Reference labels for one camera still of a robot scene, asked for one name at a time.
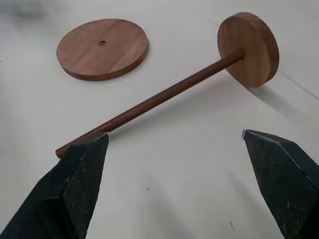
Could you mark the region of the wooden rod with disc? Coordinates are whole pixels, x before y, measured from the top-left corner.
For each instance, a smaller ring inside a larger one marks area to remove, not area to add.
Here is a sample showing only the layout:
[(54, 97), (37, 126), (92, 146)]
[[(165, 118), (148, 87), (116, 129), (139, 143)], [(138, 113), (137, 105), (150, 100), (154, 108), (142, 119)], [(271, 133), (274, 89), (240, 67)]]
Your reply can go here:
[(219, 61), (56, 149), (57, 157), (62, 158), (72, 144), (97, 133), (112, 132), (222, 70), (247, 88), (260, 87), (277, 72), (280, 56), (276, 39), (268, 25), (252, 13), (239, 12), (225, 19), (218, 29), (217, 45)]

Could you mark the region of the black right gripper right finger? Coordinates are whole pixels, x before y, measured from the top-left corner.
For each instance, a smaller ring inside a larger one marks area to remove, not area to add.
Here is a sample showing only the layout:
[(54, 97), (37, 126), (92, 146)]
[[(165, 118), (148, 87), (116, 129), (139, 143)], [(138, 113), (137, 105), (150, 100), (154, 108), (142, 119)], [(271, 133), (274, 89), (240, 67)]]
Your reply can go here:
[(319, 239), (319, 165), (296, 143), (245, 129), (259, 190), (285, 239)]

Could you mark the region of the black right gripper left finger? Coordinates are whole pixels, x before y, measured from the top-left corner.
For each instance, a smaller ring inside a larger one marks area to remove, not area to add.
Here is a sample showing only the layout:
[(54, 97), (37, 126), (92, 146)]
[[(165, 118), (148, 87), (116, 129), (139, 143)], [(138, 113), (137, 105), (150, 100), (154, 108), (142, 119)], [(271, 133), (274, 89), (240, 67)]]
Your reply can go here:
[(109, 135), (71, 145), (35, 185), (0, 239), (85, 239), (97, 203)]

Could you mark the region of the round wooden base with hole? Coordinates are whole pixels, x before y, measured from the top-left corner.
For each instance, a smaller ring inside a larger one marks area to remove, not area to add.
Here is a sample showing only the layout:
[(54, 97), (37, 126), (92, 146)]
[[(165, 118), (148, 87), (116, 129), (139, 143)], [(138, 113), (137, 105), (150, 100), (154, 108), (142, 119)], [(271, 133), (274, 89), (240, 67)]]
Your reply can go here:
[(71, 30), (60, 40), (56, 56), (70, 76), (105, 81), (135, 69), (148, 49), (148, 38), (141, 27), (128, 20), (108, 18)]

